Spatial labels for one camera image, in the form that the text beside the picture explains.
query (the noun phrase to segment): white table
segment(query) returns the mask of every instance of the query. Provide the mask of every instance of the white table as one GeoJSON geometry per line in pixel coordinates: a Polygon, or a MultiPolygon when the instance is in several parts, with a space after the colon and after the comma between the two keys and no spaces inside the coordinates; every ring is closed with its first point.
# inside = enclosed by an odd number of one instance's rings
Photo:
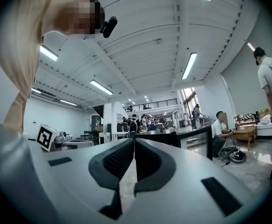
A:
{"type": "Polygon", "coordinates": [[[117,140],[117,136],[118,136],[118,135],[123,135],[123,136],[125,136],[125,135],[129,135],[129,133],[128,133],[128,132],[114,132],[114,133],[112,134],[112,136],[113,136],[113,140],[112,140],[112,141],[117,140]]]}

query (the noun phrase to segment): gray wall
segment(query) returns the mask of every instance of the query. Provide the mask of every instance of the gray wall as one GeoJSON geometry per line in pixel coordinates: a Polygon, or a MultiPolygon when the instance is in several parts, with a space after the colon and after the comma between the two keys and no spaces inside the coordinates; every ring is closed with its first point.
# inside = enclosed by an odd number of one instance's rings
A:
{"type": "MultiPolygon", "coordinates": [[[[264,9],[260,12],[248,42],[255,48],[263,48],[268,56],[272,56],[272,18],[264,9]]],[[[237,115],[268,108],[265,93],[258,81],[258,68],[252,50],[245,45],[222,73],[237,115]]]]}

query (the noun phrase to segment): white ceiling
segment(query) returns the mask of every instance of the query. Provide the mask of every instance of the white ceiling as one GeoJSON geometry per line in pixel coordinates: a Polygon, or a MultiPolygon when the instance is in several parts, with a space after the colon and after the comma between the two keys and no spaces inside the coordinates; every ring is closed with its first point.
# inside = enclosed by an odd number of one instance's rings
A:
{"type": "Polygon", "coordinates": [[[180,89],[193,86],[193,80],[203,80],[225,51],[244,3],[175,0],[174,7],[174,0],[99,1],[107,20],[111,16],[118,19],[110,37],[95,35],[92,40],[82,40],[47,34],[44,45],[59,58],[54,62],[40,54],[34,84],[81,108],[142,97],[161,89],[180,89]],[[198,53],[197,59],[188,78],[181,80],[191,52],[198,53]],[[92,79],[114,94],[92,86],[92,79]]]}

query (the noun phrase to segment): desk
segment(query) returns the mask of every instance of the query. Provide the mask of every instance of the desk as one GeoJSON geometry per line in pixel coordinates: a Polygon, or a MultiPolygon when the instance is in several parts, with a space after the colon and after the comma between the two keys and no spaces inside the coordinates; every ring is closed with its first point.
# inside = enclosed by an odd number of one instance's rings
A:
{"type": "Polygon", "coordinates": [[[236,137],[237,139],[241,137],[245,137],[248,140],[248,151],[250,149],[250,139],[252,142],[255,141],[255,133],[256,126],[252,127],[239,127],[238,130],[234,131],[233,137],[236,137]]]}
{"type": "Polygon", "coordinates": [[[112,134],[112,137],[113,137],[112,141],[117,140],[117,135],[123,135],[123,136],[125,136],[125,135],[128,135],[128,134],[129,134],[128,132],[114,132],[112,134]]]}

